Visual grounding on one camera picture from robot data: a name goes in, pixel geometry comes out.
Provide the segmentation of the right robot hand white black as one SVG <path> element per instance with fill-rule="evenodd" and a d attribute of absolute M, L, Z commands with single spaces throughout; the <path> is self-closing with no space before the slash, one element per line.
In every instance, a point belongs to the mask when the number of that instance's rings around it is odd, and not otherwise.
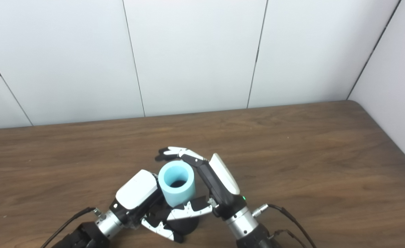
<path fill-rule="evenodd" d="M 188 148 L 169 146 L 160 149 L 155 157 L 157 162 L 175 159 L 195 168 L 209 190 L 209 198 L 215 202 L 213 213 L 216 217 L 225 221 L 247 206 L 237 182 L 218 154 L 206 159 Z"/>

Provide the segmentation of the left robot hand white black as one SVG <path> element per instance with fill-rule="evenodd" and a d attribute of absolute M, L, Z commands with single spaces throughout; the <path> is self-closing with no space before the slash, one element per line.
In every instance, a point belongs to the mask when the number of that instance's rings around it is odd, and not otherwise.
<path fill-rule="evenodd" d="M 151 212 L 164 201 L 157 174 L 142 169 L 119 188 L 108 213 L 119 229 L 137 229 L 144 226 L 164 238 L 183 243 L 182 235 Z"/>

